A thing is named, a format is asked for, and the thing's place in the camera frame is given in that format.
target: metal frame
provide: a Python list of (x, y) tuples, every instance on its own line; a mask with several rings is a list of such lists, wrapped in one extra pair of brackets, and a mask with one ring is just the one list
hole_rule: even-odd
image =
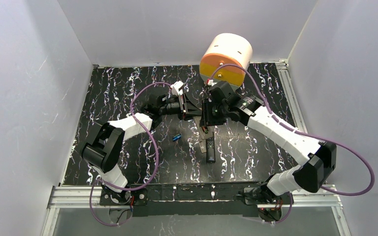
[[(281, 80), (287, 102), (292, 112), (293, 120), (300, 131), (306, 132), (306, 126), (302, 117), (296, 95), (293, 91), (287, 64), (284, 61), (275, 63)], [(335, 189), (334, 185), (324, 185)], [(50, 196), (47, 216), (42, 230), (42, 236), (52, 236), (59, 215), (60, 208), (89, 208), (90, 186), (61, 186), (54, 187)], [(94, 208), (128, 208), (127, 206), (101, 206), (99, 205), (102, 188), (97, 186), (92, 194)], [(309, 193), (305, 190), (292, 192), (293, 207), (331, 207), (341, 236), (350, 236), (350, 231), (343, 213), (343, 204), (337, 194), (320, 189), (317, 193)], [(268, 205), (257, 205), (258, 208), (266, 208)]]

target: black object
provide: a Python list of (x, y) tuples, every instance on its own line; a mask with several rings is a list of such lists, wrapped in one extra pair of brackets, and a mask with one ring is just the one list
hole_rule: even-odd
[(125, 132), (108, 122), (95, 121), (88, 137), (80, 144), (79, 154), (104, 173), (112, 170), (118, 163)]
[(149, 184), (149, 201), (137, 206), (134, 199), (133, 217), (150, 215), (243, 215), (257, 217), (257, 206), (237, 201), (237, 189), (257, 186), (256, 182), (214, 182), (191, 184)]
[(215, 163), (215, 135), (206, 139), (206, 162)]
[(201, 126), (222, 125), (225, 118), (239, 121), (247, 126), (254, 111), (263, 105), (256, 96), (241, 97), (228, 82), (220, 81), (208, 90), (211, 98), (202, 101)]
[(337, 160), (337, 145), (331, 142), (319, 143), (315, 154), (309, 154), (309, 161), (293, 173), (296, 183), (308, 192), (316, 193), (334, 171)]
[(191, 102), (185, 93), (182, 96), (172, 95), (170, 98), (167, 98), (167, 94), (158, 97), (151, 94), (148, 102), (143, 104), (140, 111), (153, 120), (150, 130), (154, 130), (161, 123), (163, 115), (178, 115), (178, 118), (182, 120), (191, 120), (193, 117), (202, 115), (201, 110)]
[(112, 189), (108, 188), (105, 184), (102, 185), (102, 191), (100, 194), (100, 199), (116, 199), (119, 204), (126, 203), (130, 198), (130, 193), (128, 191), (121, 191), (121, 193), (117, 193), (113, 191)]
[(282, 209), (259, 209), (258, 216), (266, 222), (279, 221), (282, 217)]

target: floor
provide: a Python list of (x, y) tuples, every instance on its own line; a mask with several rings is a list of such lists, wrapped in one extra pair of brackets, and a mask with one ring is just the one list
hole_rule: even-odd
[[(254, 63), (249, 72), (261, 86), (272, 110), (293, 124), (292, 114), (274, 63)], [(131, 99), (143, 87), (164, 81), (183, 81), (189, 98), (200, 107), (203, 81), (197, 65), (97, 68), (94, 69), (82, 109), (71, 157), (64, 177), (64, 185), (89, 185), (97, 173), (82, 161), (76, 148), (85, 140), (95, 120), (117, 120), (130, 114)], [(139, 108), (149, 93), (162, 94), (160, 86), (149, 89), (136, 102)], [(238, 90), (253, 93), (249, 79)], [(160, 166), (153, 183), (196, 183), (263, 181), (296, 165), (280, 147), (255, 130), (229, 121), (215, 127), (216, 163), (207, 164), (206, 154), (198, 145), (199, 134), (193, 121), (180, 121), (166, 116), (154, 131), (160, 149)], [(172, 137), (181, 134), (176, 142)], [(145, 182), (154, 168), (154, 148), (147, 134), (140, 134), (123, 145), (119, 165), (130, 183)]]

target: black tabletop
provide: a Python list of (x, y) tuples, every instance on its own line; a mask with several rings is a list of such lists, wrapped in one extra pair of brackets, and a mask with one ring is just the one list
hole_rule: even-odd
[[(255, 63), (249, 67), (272, 110), (293, 124), (292, 114), (274, 63)], [(89, 185), (97, 176), (75, 151), (85, 140), (95, 120), (117, 120), (130, 115), (134, 96), (152, 82), (181, 80), (189, 98), (201, 105), (203, 81), (197, 65), (126, 67), (94, 69), (79, 119), (71, 158), (64, 177), (65, 185)], [(246, 77), (240, 94), (256, 94)], [(136, 108), (150, 93), (166, 93), (163, 86), (151, 87), (136, 101)], [(182, 138), (172, 141), (181, 134)], [(206, 163), (206, 154), (198, 144), (199, 133), (193, 121), (180, 121), (166, 116), (153, 133), (159, 147), (160, 165), (152, 183), (194, 183), (264, 181), (273, 173), (290, 169), (296, 162), (279, 146), (259, 132), (229, 121), (215, 127), (216, 163)], [(144, 183), (154, 169), (155, 151), (146, 133), (137, 135), (123, 145), (119, 166), (130, 183)]]

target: blue object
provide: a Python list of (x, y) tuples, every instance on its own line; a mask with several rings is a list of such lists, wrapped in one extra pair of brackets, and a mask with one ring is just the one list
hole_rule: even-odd
[(180, 134), (176, 135), (175, 137), (173, 137), (173, 141), (177, 141), (179, 138), (181, 138), (182, 136)]

